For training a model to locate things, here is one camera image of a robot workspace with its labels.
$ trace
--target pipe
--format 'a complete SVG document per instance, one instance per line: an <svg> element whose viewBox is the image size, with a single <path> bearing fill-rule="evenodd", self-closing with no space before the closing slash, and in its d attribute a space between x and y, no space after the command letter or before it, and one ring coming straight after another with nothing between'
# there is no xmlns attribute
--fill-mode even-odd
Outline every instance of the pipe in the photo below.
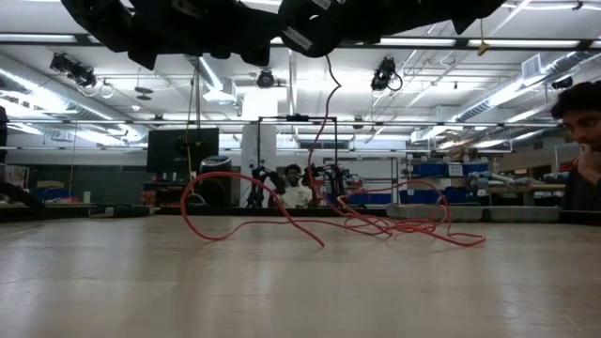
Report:
<svg viewBox="0 0 601 338"><path fill-rule="evenodd" d="M119 111L88 98L79 93L77 90L71 89L64 84L55 81L53 78L30 69L22 63L3 54L0 54L0 70L10 74L11 77L25 80L28 83L33 83L37 86L39 86L39 84L44 84L43 89L52 92L60 100L64 101L65 103L76 104L79 108L93 114L95 118L90 119L131 119L128 115L120 113Z"/></svg>

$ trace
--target gray wall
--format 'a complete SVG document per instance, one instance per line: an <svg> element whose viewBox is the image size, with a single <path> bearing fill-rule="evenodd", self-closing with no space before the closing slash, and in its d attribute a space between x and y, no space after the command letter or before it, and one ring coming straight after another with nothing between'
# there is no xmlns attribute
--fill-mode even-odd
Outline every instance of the gray wall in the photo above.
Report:
<svg viewBox="0 0 601 338"><path fill-rule="evenodd" d="M39 180L55 180L69 189L70 166L28 166L30 188L35 188ZM93 203L141 205L143 184L152 177L145 167L75 166L72 193L83 201L84 192L92 192Z"/></svg>

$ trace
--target screen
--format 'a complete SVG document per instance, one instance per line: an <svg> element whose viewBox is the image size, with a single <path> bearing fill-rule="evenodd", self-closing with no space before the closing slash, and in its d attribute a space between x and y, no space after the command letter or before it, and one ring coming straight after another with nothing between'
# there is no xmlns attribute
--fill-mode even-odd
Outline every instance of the screen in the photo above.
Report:
<svg viewBox="0 0 601 338"><path fill-rule="evenodd" d="M219 153L219 129L190 129L186 143L186 131L150 131L146 170L149 173L173 173L188 171L190 147L191 167L200 171L200 162Z"/></svg>

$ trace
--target fluorescent light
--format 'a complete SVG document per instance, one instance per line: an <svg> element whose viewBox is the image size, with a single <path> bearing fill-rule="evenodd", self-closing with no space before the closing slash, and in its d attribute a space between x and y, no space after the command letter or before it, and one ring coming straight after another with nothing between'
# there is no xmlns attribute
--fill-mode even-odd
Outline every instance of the fluorescent light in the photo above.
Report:
<svg viewBox="0 0 601 338"><path fill-rule="evenodd" d="M424 135L424 137L422 137L422 140L429 140L429 139L445 132L446 130L447 130L447 127L442 127L442 126L432 127L432 130L429 131L426 135Z"/></svg>
<svg viewBox="0 0 601 338"><path fill-rule="evenodd" d="M79 131L77 137L81 137L86 141L101 144L103 146L124 146L125 143L121 140L117 140L114 137L101 134L95 131Z"/></svg>
<svg viewBox="0 0 601 338"><path fill-rule="evenodd" d="M485 43L491 47L576 47L580 44L579 40L527 40L527 39L492 39L485 40ZM468 42L469 47L478 47L482 44L479 39L471 39Z"/></svg>
<svg viewBox="0 0 601 338"><path fill-rule="evenodd" d="M2 42L77 42L73 35L54 34L0 34Z"/></svg>
<svg viewBox="0 0 601 338"><path fill-rule="evenodd" d="M503 8L517 8L517 5L512 4L503 4L501 5ZM576 4L569 5L547 5L547 6L526 6L523 9L527 10L573 10ZM589 9L589 10L601 10L601 8L591 5L584 5L580 9Z"/></svg>
<svg viewBox="0 0 601 338"><path fill-rule="evenodd" d="M48 116L41 113L42 111L25 108L22 105L13 103L9 100L0 99L0 104L2 104L2 106L7 110L8 116L19 117L19 118L23 118L23 117L34 117L34 118L35 117L37 117L37 118L46 117L46 118L48 118Z"/></svg>
<svg viewBox="0 0 601 338"><path fill-rule="evenodd" d="M522 114L515 115L514 117L512 117L512 118L508 119L506 122L507 122L507 123L514 123L514 122L517 122L517 121L521 121L521 120L523 120L523 119L526 119L526 118L528 118L528 117L530 117L530 116L536 115L536 114L538 114L538 113L540 113L540 111L538 111L538 110L530 110L530 111L528 111L528 112L525 112L525 113L522 113Z"/></svg>
<svg viewBox="0 0 601 338"><path fill-rule="evenodd" d="M94 36L87 36L87 39L89 39L92 43L101 43L100 40Z"/></svg>
<svg viewBox="0 0 601 338"><path fill-rule="evenodd" d="M225 94L221 90L210 90L207 94L203 95L203 99L210 103L217 103L221 105L236 103L236 98L233 95Z"/></svg>
<svg viewBox="0 0 601 338"><path fill-rule="evenodd" d="M99 117L104 118L105 120L109 120L109 121L113 120L110 116L107 116L107 115L105 115L105 114L103 114L103 113L101 113L101 112L99 112L99 111L97 111L95 109L92 109L89 106L83 105L81 103L79 103L79 106L82 107L82 108L84 108L84 109L86 109L87 111L90 111L90 112L94 113L95 115L97 115Z"/></svg>
<svg viewBox="0 0 601 338"><path fill-rule="evenodd" d="M452 47L454 38L382 38L379 42L387 46L437 46Z"/></svg>
<svg viewBox="0 0 601 338"><path fill-rule="evenodd" d="M516 137L514 140L516 140L516 141L525 140L525 139L527 139L527 138L530 138L530 137L536 136L536 135L540 134L541 132L543 132L543 131L531 131L531 132L525 133L525 134L523 134L523 135L519 135L519 136L518 136L518 137Z"/></svg>
<svg viewBox="0 0 601 338"><path fill-rule="evenodd" d="M445 142L442 145L440 145L439 148L440 149L446 149L446 148L449 148L451 146L456 146L456 145L457 145L457 142L455 142L455 141L449 141L449 142Z"/></svg>
<svg viewBox="0 0 601 338"><path fill-rule="evenodd" d="M488 99L488 104L493 107L504 104L509 100L513 100L522 95L525 91L518 90L523 85L523 80L519 79L512 84L509 84L504 89L498 91Z"/></svg>
<svg viewBox="0 0 601 338"><path fill-rule="evenodd" d="M41 135L42 132L33 128L33 127L29 127L23 123L17 123L17 124L12 124L12 125L8 125L8 127L12 130L16 130L16 131L22 131L22 132L26 132L26 133L30 133L30 134L34 134L34 135Z"/></svg>
<svg viewBox="0 0 601 338"><path fill-rule="evenodd" d="M213 85L208 86L210 88L210 90L223 90L222 82L219 80L217 75L215 75L215 73L213 72L213 69L211 69L208 66L207 61L205 61L205 59L202 56L199 57L199 59L200 59L200 62L203 64L203 67L207 71L208 77L210 77L210 80L213 82Z"/></svg>
<svg viewBox="0 0 601 338"><path fill-rule="evenodd" d="M256 5L267 5L267 6L280 6L282 1L278 0L242 0L244 4L256 4Z"/></svg>
<svg viewBox="0 0 601 338"><path fill-rule="evenodd" d="M501 143L505 142L507 140L489 140L489 141L483 141L477 145L475 145L474 147L477 148L485 148L485 147L491 147L491 146L498 146Z"/></svg>

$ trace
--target cable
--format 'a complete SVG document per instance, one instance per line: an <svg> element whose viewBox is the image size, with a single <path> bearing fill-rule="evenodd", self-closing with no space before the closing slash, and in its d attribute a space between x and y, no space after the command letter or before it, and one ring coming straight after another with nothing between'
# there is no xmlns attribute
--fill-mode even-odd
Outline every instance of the cable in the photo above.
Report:
<svg viewBox="0 0 601 338"><path fill-rule="evenodd" d="M332 66L331 66L331 60L328 56L326 56L326 60L328 62L328 72L330 73L331 78L333 79L333 81L336 83L336 87L331 91L330 95L328 96L328 99L326 100L326 114L324 115L324 119L323 122L321 124L321 127L319 129L319 132L316 135L316 138L314 140L313 146L310 146L309 148L309 157L308 157L308 161L307 161L307 165L308 167L311 167L312 164L312 158L313 158L313 153L315 150L315 145L317 144L318 140L319 140L319 136L321 135L321 133L324 131L327 121L328 121L328 117L330 116L330 102L331 99L333 97L333 95L336 93L336 91L338 91L338 89L340 89L342 87L342 85L338 82L338 80L336 79L336 77L333 74L332 71ZM257 224L257 223L261 223L261 224L278 224L278 225L285 225L285 224L291 224L292 226L296 227L297 229L301 230L303 233L305 233L307 236L309 236L310 238L312 238L313 240L315 240L319 245L321 245L322 247L325 246L324 242L315 234L313 234L311 231L305 229L304 227L302 227L300 225L300 223L318 223L318 224L325 224L325 225L329 225L329 226L334 226L337 228L341 228L344 230L348 230L348 231L352 231L361 235L365 235L365 236L370 236L370 237L380 237L380 236L385 236L386 238L392 237L395 233L421 233L421 234L425 234L428 235L432 238L435 239L440 239L440 240L444 240L448 243L460 246L460 247L471 247L471 246L475 246L478 244L483 243L486 238L480 235L473 235L473 234L468 234L468 233L454 233L452 232L452 225L453 222L451 220L451 215L450 215L450 211L449 211L449 204L447 203L446 198L444 197L444 194L442 194L442 192L440 192L438 189L436 189L434 186L432 186L430 183L427 182L423 182L423 181L407 181L407 182L400 182L400 183L396 183L393 184L390 188L384 188L384 189L373 189L373 190L361 190L358 192L352 192L343 196L338 196L337 200L338 203L340 204L340 206L342 206L343 209L338 208L337 206L335 206L330 200L328 200L327 198L324 198L323 193L321 192L321 190L319 189L319 187L316 185L315 182L315 178L313 177L313 173L312 170L308 170L307 171L307 176L309 177L309 187L316 193L316 196L322 200L324 200L326 202L326 204L339 216L344 217L345 221L344 223L340 224L340 223L334 223L334 222L327 222L327 221L320 221L320 220L307 220L307 221L301 221L301 220L294 220L290 214L288 213L288 211L285 209L284 205L282 204L282 202L280 201L280 199L278 198L277 194L268 186L266 186L265 184L263 184L262 182L260 182L257 179L254 179L252 177L247 177L238 173L231 173L231 172L213 172L213 173L206 173L203 175L200 175L199 177L195 178L194 180L192 180L188 186L186 187L186 189L184 190L183 194L181 195L180 198L180 208L181 208L181 214L182 217L184 219L184 222L188 225L188 227L200 238L206 239L206 240L224 240L226 238L231 237L232 235L234 235L238 230L240 230L241 227L245 226L245 225L250 225L250 224ZM286 218L286 221L281 221L281 222L274 222L274 221L249 221L249 222L245 222L242 224L239 224L237 227L235 227L232 231L230 231L229 233L223 235L223 236L219 236L219 237L214 237L214 236L209 236L209 235L205 235L203 234L198 228L196 228L192 221L190 220L190 218L188 217L188 212L186 209L186 196L188 195L188 193L190 193L190 191L192 190L193 186L205 179L209 179L209 178L213 178L213 177L233 177L233 178L239 178L239 179L244 179L247 181L250 181L251 183L255 184L258 187L263 188L263 190L267 191L271 197L273 198L273 201L275 202L276 206L282 211L282 214L284 215L284 217ZM425 185L427 187L429 187L430 189L433 189L434 191L436 191L436 193L439 195L440 197L440 205L434 209L433 214L431 214L427 219L409 219L409 220L404 220L404 221L397 221L397 220L392 220L389 218L381 218L381 217L376 217L376 216L367 216L367 215L362 215L361 213L359 213L358 211L354 210L352 207L350 207L346 200L348 200L348 198L352 197L353 195L357 195L357 194L364 194L364 193L369 193L369 192L385 192L385 191L389 191L392 189L395 189L397 187L402 187L404 185L407 184L421 184L421 185ZM430 218L432 218L432 216L434 215L434 212L436 212L437 210L439 210L439 208L442 208L442 210L444 211L444 215L442 217L441 220L439 221L432 221ZM352 221L361 221L361 223L359 224L350 224L350 222ZM443 235L439 235L436 233L436 230L438 228L438 226L442 225L446 223L447 224L447 231L446 231L446 236ZM466 238L475 238L475 240L472 241L462 241L457 239L458 237L466 237Z"/></svg>

